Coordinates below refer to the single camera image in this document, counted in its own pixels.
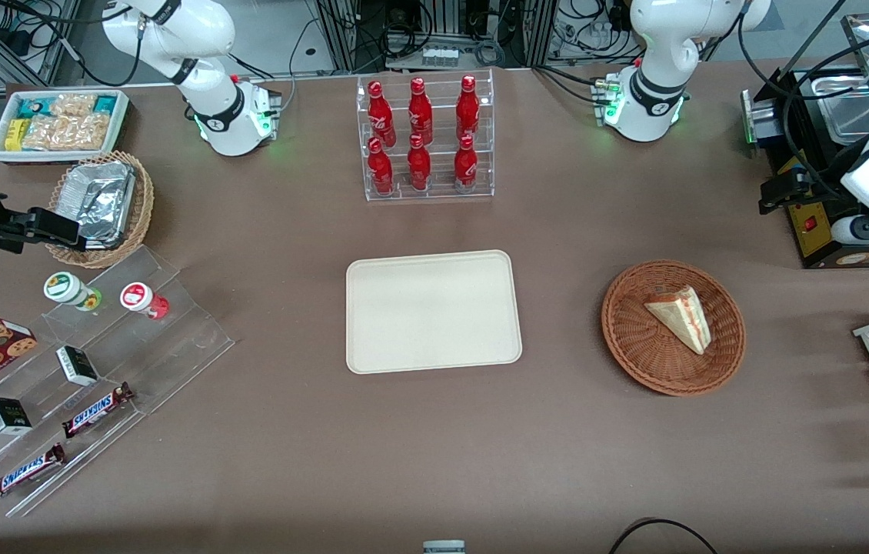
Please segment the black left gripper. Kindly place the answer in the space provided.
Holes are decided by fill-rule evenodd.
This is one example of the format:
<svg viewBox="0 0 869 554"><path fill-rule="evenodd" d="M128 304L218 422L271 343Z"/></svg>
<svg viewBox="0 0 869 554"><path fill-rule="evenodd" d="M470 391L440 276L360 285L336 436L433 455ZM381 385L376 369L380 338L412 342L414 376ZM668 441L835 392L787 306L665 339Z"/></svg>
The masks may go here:
<svg viewBox="0 0 869 554"><path fill-rule="evenodd" d="M848 202L839 187L828 185L808 171L789 171L786 180L766 180L759 186L759 214L822 202Z"/></svg>

